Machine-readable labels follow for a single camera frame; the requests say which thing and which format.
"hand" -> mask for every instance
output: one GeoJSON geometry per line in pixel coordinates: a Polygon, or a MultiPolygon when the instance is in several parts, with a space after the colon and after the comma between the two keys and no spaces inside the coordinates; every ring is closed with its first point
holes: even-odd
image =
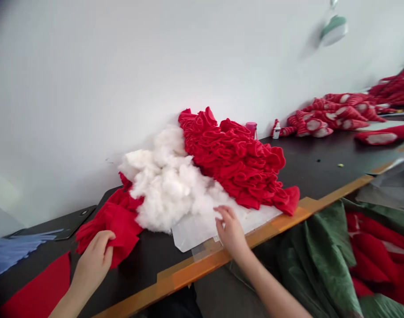
{"type": "Polygon", "coordinates": [[[237,262],[243,260],[251,250],[246,243],[245,233],[239,219],[231,207],[220,205],[214,210],[223,217],[222,220],[215,218],[221,243],[237,262]]]}
{"type": "Polygon", "coordinates": [[[106,245],[115,239],[112,231],[100,231],[92,239],[78,261],[70,290],[77,297],[89,299],[102,283],[112,263],[113,247],[106,245]]]}

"white bottle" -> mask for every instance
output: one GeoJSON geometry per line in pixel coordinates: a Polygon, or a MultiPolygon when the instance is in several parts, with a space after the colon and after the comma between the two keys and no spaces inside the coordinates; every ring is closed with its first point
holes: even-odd
{"type": "Polygon", "coordinates": [[[279,135],[280,135],[280,123],[278,122],[277,125],[274,127],[273,139],[278,139],[279,135]]]}

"red felt sheet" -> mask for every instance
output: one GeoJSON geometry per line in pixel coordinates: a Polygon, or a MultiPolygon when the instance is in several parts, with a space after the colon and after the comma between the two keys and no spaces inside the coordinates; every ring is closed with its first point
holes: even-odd
{"type": "Polygon", "coordinates": [[[47,318],[69,288],[70,252],[59,257],[0,308],[3,318],[47,318]]]}

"white stuffing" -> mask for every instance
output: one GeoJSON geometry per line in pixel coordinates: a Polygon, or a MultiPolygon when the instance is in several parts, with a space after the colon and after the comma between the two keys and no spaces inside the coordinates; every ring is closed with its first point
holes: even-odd
{"type": "Polygon", "coordinates": [[[145,197],[136,221],[151,231],[171,233],[189,212],[213,218],[213,207],[221,204],[233,206],[239,214],[248,210],[193,165],[192,156],[184,150],[183,130],[177,126],[169,125],[155,137],[153,151],[126,154],[118,168],[133,182],[130,195],[145,197]]]}

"red fabric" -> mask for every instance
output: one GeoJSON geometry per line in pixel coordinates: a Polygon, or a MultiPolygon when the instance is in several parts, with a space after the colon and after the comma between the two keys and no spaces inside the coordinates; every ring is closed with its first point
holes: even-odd
{"type": "Polygon", "coordinates": [[[346,119],[342,122],[341,129],[343,130],[355,130],[357,128],[370,126],[365,121],[360,121],[356,119],[346,119]]]}
{"type": "Polygon", "coordinates": [[[369,90],[369,94],[377,104],[404,105],[404,71],[382,79],[369,90]]]}
{"type": "Polygon", "coordinates": [[[379,121],[379,122],[385,122],[387,121],[386,119],[379,117],[376,113],[376,110],[373,105],[371,105],[369,102],[364,102],[363,104],[367,104],[368,107],[364,111],[360,111],[360,114],[365,117],[369,121],[379,121]]]}
{"type": "Polygon", "coordinates": [[[310,132],[314,132],[325,127],[327,127],[327,124],[324,121],[321,121],[320,119],[313,118],[307,120],[307,129],[310,132]]]}
{"type": "Polygon", "coordinates": [[[283,136],[289,136],[292,135],[294,133],[296,133],[296,131],[298,130],[298,128],[294,127],[294,126],[289,126],[289,127],[283,127],[282,129],[280,129],[280,137],[283,136]]]}
{"type": "Polygon", "coordinates": [[[217,126],[209,107],[197,115],[190,109],[179,116],[184,130],[185,150],[204,175],[213,177],[247,208],[275,205],[293,215],[299,189],[282,189],[277,174],[285,164],[283,150],[250,138],[242,125],[226,119],[217,126]]]}
{"type": "Polygon", "coordinates": [[[331,135],[332,133],[333,133],[333,129],[328,128],[328,127],[323,127],[323,128],[320,128],[319,130],[314,131],[313,137],[323,138],[323,137],[331,135]]]}
{"type": "Polygon", "coordinates": [[[370,144],[370,145],[391,144],[391,143],[395,142],[396,140],[404,140],[404,125],[381,129],[381,130],[375,130],[375,131],[371,131],[371,132],[362,132],[362,133],[359,132],[358,134],[355,135],[355,138],[362,141],[363,143],[370,144]],[[368,139],[368,137],[371,135],[386,135],[389,133],[395,134],[396,138],[393,140],[384,140],[383,142],[377,142],[377,143],[371,143],[368,139]]]}
{"type": "Polygon", "coordinates": [[[385,122],[386,119],[377,114],[396,113],[396,109],[385,107],[389,105],[404,105],[404,72],[382,79],[378,85],[369,90],[368,94],[326,94],[323,98],[315,98],[311,105],[299,110],[304,114],[302,121],[297,115],[291,116],[288,119],[288,125],[297,127],[299,137],[309,134],[316,137],[328,136],[333,132],[330,132],[330,129],[353,130],[368,125],[351,122],[351,125],[342,126],[336,120],[336,116],[343,121],[385,122]],[[326,123],[329,129],[322,129],[321,132],[310,131],[304,123],[308,119],[319,119],[326,123]]]}
{"type": "Polygon", "coordinates": [[[82,225],[76,234],[77,253],[82,254],[99,231],[113,231],[116,238],[107,245],[114,247],[111,269],[117,268],[127,258],[139,240],[137,235],[143,230],[135,219],[138,215],[136,209],[144,198],[133,199],[128,192],[132,183],[121,172],[120,177],[124,188],[115,191],[96,217],[82,225]]]}
{"type": "Polygon", "coordinates": [[[357,261],[351,268],[357,295],[379,292],[404,305],[404,236],[362,213],[347,211],[346,216],[357,261]]]}
{"type": "Polygon", "coordinates": [[[354,284],[355,293],[358,297],[365,297],[368,295],[374,295],[374,293],[359,279],[351,277],[354,284]]]}
{"type": "Polygon", "coordinates": [[[310,134],[307,129],[307,124],[304,120],[305,115],[306,115],[305,112],[302,112],[300,110],[296,111],[296,118],[298,119],[298,125],[297,125],[298,130],[296,131],[296,137],[304,137],[310,134]]]}
{"type": "Polygon", "coordinates": [[[70,274],[67,252],[0,307],[0,317],[47,318],[68,291],[70,274]]]}
{"type": "Polygon", "coordinates": [[[352,106],[344,106],[339,108],[336,111],[336,115],[338,118],[343,119],[356,119],[359,121],[367,121],[365,117],[363,117],[354,107],[352,106]]]}

